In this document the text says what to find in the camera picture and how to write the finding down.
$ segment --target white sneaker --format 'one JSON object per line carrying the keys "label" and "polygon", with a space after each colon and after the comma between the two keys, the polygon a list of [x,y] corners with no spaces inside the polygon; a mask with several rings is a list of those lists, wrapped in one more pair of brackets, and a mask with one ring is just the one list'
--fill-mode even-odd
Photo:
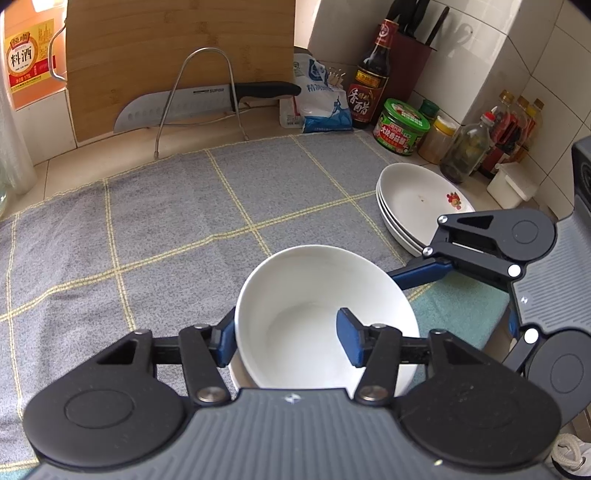
{"label": "white sneaker", "polygon": [[563,478],[591,479],[591,443],[585,443],[571,433],[561,433],[554,442],[547,464]]}

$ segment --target blue gripper pad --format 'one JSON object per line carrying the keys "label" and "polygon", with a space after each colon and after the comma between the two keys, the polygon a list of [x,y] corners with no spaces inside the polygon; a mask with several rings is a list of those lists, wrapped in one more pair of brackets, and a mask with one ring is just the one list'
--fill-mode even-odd
{"label": "blue gripper pad", "polygon": [[345,350],[351,365],[360,368],[365,366],[363,363],[364,358],[363,348],[361,345],[361,333],[357,328],[355,328],[353,322],[359,323],[359,321],[354,317],[353,319],[349,319],[347,310],[339,309],[336,314],[337,337],[339,337],[339,342]]}

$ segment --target yellow stripe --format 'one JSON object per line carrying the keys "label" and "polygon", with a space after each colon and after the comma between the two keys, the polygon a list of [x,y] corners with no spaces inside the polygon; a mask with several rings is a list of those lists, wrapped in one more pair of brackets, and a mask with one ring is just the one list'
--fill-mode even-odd
{"label": "yellow stripe", "polygon": [[32,458],[30,460],[22,460],[20,462],[2,463],[0,464],[0,472],[13,472],[16,470],[24,470],[39,465],[39,460]]}
{"label": "yellow stripe", "polygon": [[423,295],[432,286],[433,286],[433,283],[427,283],[426,285],[420,286],[415,291],[413,291],[412,294],[410,294],[408,296],[408,301],[409,302],[415,301],[417,298],[419,298],[421,295]]}
{"label": "yellow stripe", "polygon": [[402,265],[404,265],[404,260],[402,260],[402,258],[400,257],[400,255],[398,254],[396,249],[392,246],[392,243],[390,243],[390,241],[384,236],[384,234],[380,231],[378,226],[368,216],[368,214],[365,213],[361,209],[361,207],[357,204],[357,202],[355,202],[355,200],[346,192],[346,190],[339,184],[339,182],[337,182],[332,177],[332,175],[330,175],[330,173],[328,173],[328,171],[326,171],[326,169],[320,164],[320,162],[314,157],[314,155],[312,155],[312,153],[310,153],[308,151],[308,149],[306,147],[304,147],[304,145],[302,145],[293,135],[290,135],[290,137],[297,145],[299,145],[299,147],[305,152],[305,154],[308,155],[308,157],[310,157],[311,161],[314,162],[314,164],[320,169],[320,171],[322,171],[322,173],[324,173],[324,175],[326,175],[328,177],[328,179],[332,182],[332,184],[339,189],[339,191],[343,194],[343,196],[351,202],[351,205],[353,205],[357,209],[357,211],[361,214],[361,216],[363,216],[363,218],[365,218],[365,220],[369,223],[369,226],[374,230],[374,232],[377,234],[377,236],[380,238],[380,240],[382,242],[384,242],[386,247],[388,247],[391,254],[395,258],[397,258]]}
{"label": "yellow stripe", "polygon": [[[52,288],[48,288],[45,292],[43,292],[37,298],[32,299],[32,300],[22,304],[20,307],[15,308],[12,311],[12,316],[16,317],[16,316],[20,315],[21,313],[31,310],[35,306],[39,305],[49,295],[53,295],[54,293],[60,293],[62,291],[72,290],[74,288],[83,287],[86,285],[92,285],[92,284],[98,283],[100,281],[107,280],[108,278],[113,278],[114,276],[115,276],[115,270],[107,270],[106,272],[99,273],[96,275],[91,275],[90,277],[84,277],[84,278],[78,278],[76,280],[70,280],[70,281],[65,282],[63,284],[56,285]],[[8,316],[9,316],[8,313],[5,313],[4,315],[0,316],[0,322],[8,320]]]}
{"label": "yellow stripe", "polygon": [[149,265],[149,264],[164,260],[165,258],[174,257],[175,255],[181,254],[183,252],[187,252],[187,251],[192,250],[194,248],[203,247],[215,240],[223,240],[223,239],[233,238],[238,235],[243,235],[245,233],[249,233],[250,231],[251,231],[250,228],[245,226],[242,228],[238,228],[236,230],[232,230],[231,232],[213,233],[212,235],[209,235],[202,240],[198,240],[196,242],[192,242],[190,244],[183,245],[182,247],[178,247],[173,250],[169,250],[168,252],[164,252],[162,254],[154,255],[153,257],[145,258],[144,260],[138,260],[136,262],[131,262],[129,264],[123,265],[123,267],[121,267],[121,271],[128,272],[131,270],[135,270],[136,268],[143,267],[145,265]]}
{"label": "yellow stripe", "polygon": [[381,153],[381,152],[380,152],[379,150],[377,150],[377,149],[376,149],[376,148],[375,148],[373,145],[371,145],[369,142],[367,142],[367,140],[366,140],[366,139],[364,139],[364,138],[363,138],[363,134],[355,132],[355,136],[356,136],[357,138],[359,138],[359,139],[360,139],[360,140],[361,140],[361,141],[362,141],[362,142],[365,144],[365,146],[366,146],[366,147],[368,147],[368,148],[369,148],[369,149],[370,149],[372,152],[374,152],[374,153],[375,153],[375,154],[376,154],[378,157],[380,157],[382,160],[384,160],[384,161],[385,161],[385,162],[386,162],[388,165],[391,165],[391,164],[392,164],[392,162],[391,162],[391,161],[389,161],[389,159],[387,159],[386,157],[384,157],[384,154],[383,154],[383,153]]}
{"label": "yellow stripe", "polygon": [[267,244],[265,243],[265,241],[262,239],[261,234],[256,229],[254,223],[252,223],[252,220],[251,220],[250,216],[248,215],[248,213],[246,212],[246,210],[244,209],[244,207],[240,203],[240,200],[238,200],[238,197],[236,196],[236,193],[234,193],[234,190],[232,190],[232,187],[228,183],[228,180],[226,179],[225,175],[223,174],[223,172],[221,171],[219,165],[217,164],[216,159],[214,158],[214,156],[212,155],[212,153],[208,149],[206,149],[205,152],[207,153],[207,156],[209,157],[209,160],[211,161],[212,166],[213,166],[214,170],[217,173],[217,176],[222,181],[224,187],[226,188],[226,191],[228,192],[228,194],[232,198],[232,201],[236,205],[236,208],[238,208],[238,210],[240,211],[240,215],[242,215],[242,218],[244,219],[244,221],[246,222],[246,224],[250,228],[252,234],[256,238],[256,241],[258,242],[259,246],[261,247],[261,250],[263,251],[263,253],[266,256],[270,257],[271,256],[271,250],[269,249],[269,247],[267,246]]}
{"label": "yellow stripe", "polygon": [[117,257],[117,247],[115,245],[115,233],[113,231],[113,219],[111,216],[111,195],[109,194],[109,183],[107,179],[103,180],[105,187],[105,224],[107,227],[107,237],[109,239],[109,250],[111,253],[111,261],[115,272],[115,281],[117,283],[117,290],[119,291],[119,299],[123,307],[125,320],[127,321],[127,328],[133,332],[137,327],[135,325],[134,315],[131,312],[129,301],[127,299],[127,292],[123,283],[123,276],[119,268],[119,258]]}
{"label": "yellow stripe", "polygon": [[[352,196],[352,198],[355,200],[361,200],[363,198],[367,198],[372,195],[375,195],[375,192],[373,190],[371,192],[359,193],[357,195]],[[327,208],[330,208],[333,206],[337,206],[337,205],[342,205],[344,203],[349,203],[349,199],[334,200],[332,202],[327,202],[322,205],[317,205],[315,207],[305,208],[305,209],[299,210],[297,212],[288,213],[286,215],[282,215],[282,216],[274,218],[274,219],[265,220],[263,222],[256,223],[254,226],[257,229],[259,229],[259,228],[265,228],[267,226],[277,225],[278,223],[286,222],[288,220],[292,220],[294,218],[307,215],[308,213],[319,212],[321,210],[324,210],[324,209],[327,209]],[[190,244],[182,245],[180,247],[174,248],[174,249],[169,250],[167,252],[163,252],[161,254],[154,255],[153,257],[149,257],[144,260],[138,260],[135,262],[131,262],[129,264],[125,264],[120,267],[120,271],[121,271],[121,273],[128,272],[128,271],[134,270],[136,268],[142,267],[144,265],[152,264],[154,262],[164,260],[165,258],[170,258],[175,255],[181,254],[183,252],[187,252],[187,251],[192,250],[194,248],[202,247],[212,241],[233,238],[238,235],[250,233],[250,231],[251,231],[250,227],[244,226],[244,227],[241,227],[241,228],[229,231],[229,232],[225,232],[225,233],[214,233],[213,235],[210,235],[204,239],[192,242]],[[24,313],[24,312],[34,308],[39,303],[41,303],[43,300],[45,300],[48,296],[53,295],[54,293],[60,293],[62,291],[71,290],[73,288],[78,288],[78,287],[82,287],[82,286],[86,286],[86,285],[92,285],[92,284],[98,283],[100,281],[108,280],[109,278],[113,278],[114,276],[115,276],[115,269],[110,269],[110,270],[107,270],[103,273],[90,275],[88,277],[78,278],[76,280],[70,280],[65,283],[48,288],[44,293],[39,295],[37,298],[34,298],[34,299],[24,303],[23,305],[20,305],[20,307],[17,307],[16,309],[14,309],[12,311],[12,315],[17,316],[17,315],[20,315],[21,313]],[[0,315],[0,322],[4,322],[7,319],[8,319],[7,313]]]}
{"label": "yellow stripe", "polygon": [[14,379],[14,385],[17,391],[17,414],[18,418],[22,421],[22,389],[21,380],[18,375],[18,364],[17,364],[17,352],[14,342],[14,315],[12,313],[12,286],[11,286],[11,273],[12,265],[14,263],[14,251],[17,247],[17,221],[19,215],[15,215],[11,224],[11,246],[10,256],[8,257],[8,269],[6,271],[6,308],[8,315],[8,338],[10,342],[10,362],[12,366],[12,377]]}

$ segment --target stacked plates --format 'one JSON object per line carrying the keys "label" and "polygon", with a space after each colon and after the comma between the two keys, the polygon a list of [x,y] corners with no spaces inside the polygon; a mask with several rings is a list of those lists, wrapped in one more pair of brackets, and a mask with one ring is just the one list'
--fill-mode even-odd
{"label": "stacked plates", "polygon": [[454,184],[410,163],[386,167],[379,176],[375,195],[386,228],[415,257],[431,243],[439,216],[474,212]]}

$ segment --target yellow bottle cap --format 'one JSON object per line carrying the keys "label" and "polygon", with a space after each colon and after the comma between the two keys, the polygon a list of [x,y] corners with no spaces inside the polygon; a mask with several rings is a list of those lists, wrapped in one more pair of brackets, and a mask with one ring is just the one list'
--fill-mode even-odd
{"label": "yellow bottle cap", "polygon": [[433,126],[435,128],[437,128],[438,130],[441,130],[443,133],[445,133],[446,135],[449,135],[450,137],[456,133],[457,127],[453,124],[451,124],[450,122],[446,122],[443,118],[441,118],[440,116],[437,116],[437,118],[435,119],[435,121],[433,122]]}

